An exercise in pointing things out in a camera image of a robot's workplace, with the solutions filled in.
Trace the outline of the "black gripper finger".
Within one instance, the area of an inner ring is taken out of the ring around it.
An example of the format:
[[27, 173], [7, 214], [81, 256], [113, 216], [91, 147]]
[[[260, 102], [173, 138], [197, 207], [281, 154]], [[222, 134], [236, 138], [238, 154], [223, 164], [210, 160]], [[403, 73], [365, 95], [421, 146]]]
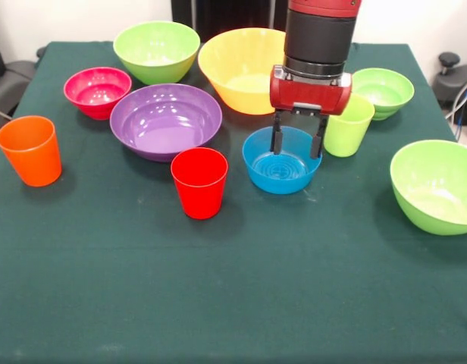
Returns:
[[272, 134], [271, 134], [271, 148], [270, 151], [275, 155], [279, 155], [281, 153], [282, 148], [282, 139], [283, 134], [281, 130], [281, 116], [282, 111], [276, 111], [274, 113], [274, 123], [272, 127]]
[[313, 159], [317, 159], [322, 154], [324, 135], [328, 125], [328, 116], [320, 115], [319, 116], [319, 125], [315, 135], [312, 137], [312, 145], [310, 156]]

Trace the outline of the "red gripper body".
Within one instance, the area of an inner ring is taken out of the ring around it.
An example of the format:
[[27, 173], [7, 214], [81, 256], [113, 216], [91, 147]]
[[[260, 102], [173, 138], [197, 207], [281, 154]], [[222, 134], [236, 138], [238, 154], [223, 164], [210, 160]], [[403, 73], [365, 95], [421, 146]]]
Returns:
[[276, 110], [314, 110], [322, 115], [341, 115], [352, 92], [352, 74], [342, 73], [334, 79], [297, 76], [283, 66], [271, 71], [270, 102]]

